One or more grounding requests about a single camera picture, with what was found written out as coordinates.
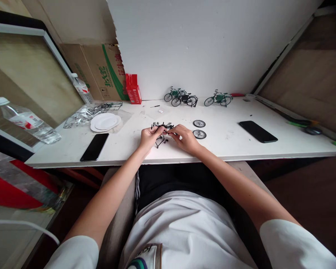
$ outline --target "hand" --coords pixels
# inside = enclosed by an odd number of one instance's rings
[[[202,145],[199,144],[193,135],[193,132],[181,124],[178,124],[173,129],[168,130],[167,133],[176,141],[181,149],[189,152],[193,156],[196,156],[197,152],[199,152],[202,148]]]
[[[146,128],[143,129],[141,132],[141,143],[139,145],[140,148],[144,149],[147,154],[150,152],[152,146],[156,143],[157,138],[163,133],[163,131],[167,131],[166,128],[164,128],[163,126],[161,126],[158,129],[158,126],[153,127],[153,129],[151,128]]]

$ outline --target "smartphone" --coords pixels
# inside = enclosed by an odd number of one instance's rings
[[[271,143],[277,141],[275,136],[261,128],[253,121],[241,121],[239,122],[239,125],[261,143]]]
[[[82,155],[80,161],[96,161],[108,136],[108,133],[96,134],[91,143],[88,145],[85,153]]]

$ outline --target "plastic water bottle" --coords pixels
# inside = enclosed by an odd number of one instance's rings
[[[31,110],[14,105],[4,97],[0,97],[0,108],[4,118],[24,129],[29,134],[46,144],[54,144],[61,135],[50,125],[36,116]]]
[[[74,86],[78,93],[80,94],[82,100],[85,102],[85,104],[89,105],[94,102],[92,94],[90,93],[90,90],[87,88],[86,83],[84,83],[82,80],[80,80],[76,73],[71,74],[74,78]]]

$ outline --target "white cable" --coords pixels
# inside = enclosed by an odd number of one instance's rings
[[[58,238],[51,232],[49,232],[48,230],[38,226],[37,224],[34,224],[32,222],[27,222],[27,221],[24,221],[24,220],[0,220],[0,224],[20,224],[20,225],[28,225],[28,226],[31,226],[45,234],[47,234],[49,237],[51,237],[57,245],[60,244],[60,241],[58,240]]]

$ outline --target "white t-shirt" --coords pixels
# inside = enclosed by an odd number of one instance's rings
[[[311,233],[286,220],[269,220],[260,236],[274,269],[336,268],[336,257]],[[99,249],[87,236],[64,242],[46,269],[94,269]],[[192,192],[163,195],[139,212],[120,268],[257,268],[227,211]]]

